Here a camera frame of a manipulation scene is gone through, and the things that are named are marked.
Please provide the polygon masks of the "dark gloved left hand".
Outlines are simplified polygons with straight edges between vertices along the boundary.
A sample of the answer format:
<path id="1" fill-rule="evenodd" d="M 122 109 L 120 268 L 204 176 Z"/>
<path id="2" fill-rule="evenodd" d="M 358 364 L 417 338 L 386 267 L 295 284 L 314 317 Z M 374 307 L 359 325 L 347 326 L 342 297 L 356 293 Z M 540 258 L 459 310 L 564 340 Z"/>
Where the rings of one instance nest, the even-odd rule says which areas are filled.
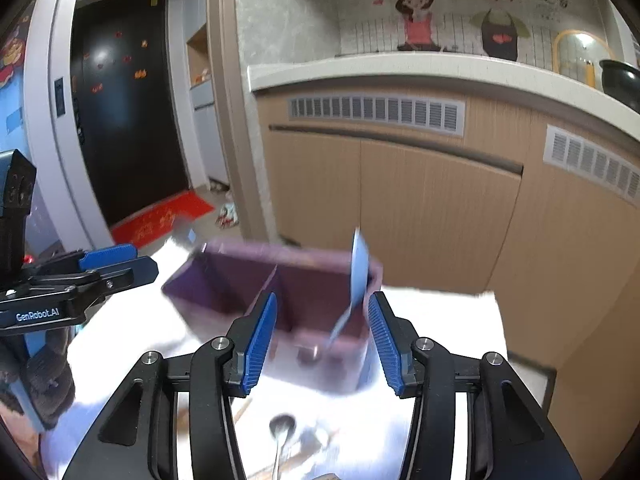
<path id="1" fill-rule="evenodd" d="M 67 327 L 1 338 L 1 403 L 37 434 L 53 429 L 75 397 Z"/>

